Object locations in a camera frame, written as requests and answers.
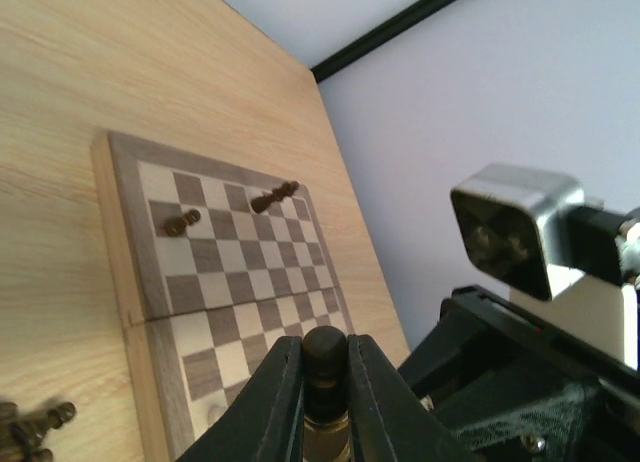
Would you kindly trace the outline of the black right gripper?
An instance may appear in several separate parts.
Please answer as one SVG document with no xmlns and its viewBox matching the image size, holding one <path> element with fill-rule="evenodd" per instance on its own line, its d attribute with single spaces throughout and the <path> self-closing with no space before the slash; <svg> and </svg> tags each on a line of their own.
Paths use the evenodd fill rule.
<svg viewBox="0 0 640 462">
<path fill-rule="evenodd" d="M 398 369 L 485 461 L 636 461 L 639 373 L 480 287 L 455 289 Z"/>
</svg>

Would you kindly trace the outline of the dark piece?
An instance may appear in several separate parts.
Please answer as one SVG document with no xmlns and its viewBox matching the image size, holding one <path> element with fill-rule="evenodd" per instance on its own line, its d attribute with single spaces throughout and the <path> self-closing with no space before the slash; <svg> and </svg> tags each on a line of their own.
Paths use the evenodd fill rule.
<svg viewBox="0 0 640 462">
<path fill-rule="evenodd" d="M 348 344 L 333 326 L 319 326 L 302 341 L 304 458 L 337 461 L 349 438 L 346 401 Z"/>
<path fill-rule="evenodd" d="M 291 198 L 299 187 L 300 184 L 297 181 L 285 181 L 269 193 L 252 198 L 250 207 L 257 214 L 263 213 L 274 203 L 281 203 L 284 199 Z"/>
</svg>

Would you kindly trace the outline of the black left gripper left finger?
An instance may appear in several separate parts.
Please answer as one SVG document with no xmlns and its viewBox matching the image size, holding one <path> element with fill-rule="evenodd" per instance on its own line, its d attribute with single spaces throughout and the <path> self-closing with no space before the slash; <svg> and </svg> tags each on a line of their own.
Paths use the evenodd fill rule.
<svg viewBox="0 0 640 462">
<path fill-rule="evenodd" d="M 301 342 L 298 336 L 279 338 L 222 417 L 179 460 L 301 461 Z"/>
</svg>

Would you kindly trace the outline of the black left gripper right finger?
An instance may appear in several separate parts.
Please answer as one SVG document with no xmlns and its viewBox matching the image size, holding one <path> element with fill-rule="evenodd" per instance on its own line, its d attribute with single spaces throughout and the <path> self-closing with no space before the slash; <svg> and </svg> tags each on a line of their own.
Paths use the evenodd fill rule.
<svg viewBox="0 0 640 462">
<path fill-rule="evenodd" d="M 353 461 L 474 461 L 427 412 L 369 335 L 348 341 L 348 410 Z"/>
</svg>

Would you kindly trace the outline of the dark pawn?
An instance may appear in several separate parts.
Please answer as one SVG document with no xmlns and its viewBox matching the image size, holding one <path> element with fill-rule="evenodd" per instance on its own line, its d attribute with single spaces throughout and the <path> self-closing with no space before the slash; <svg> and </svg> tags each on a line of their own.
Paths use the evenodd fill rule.
<svg viewBox="0 0 640 462">
<path fill-rule="evenodd" d="M 180 216 L 168 218 L 163 223 L 163 230 L 168 237 L 180 237 L 186 234 L 186 229 L 201 220 L 201 213 L 197 209 L 190 209 Z"/>
</svg>

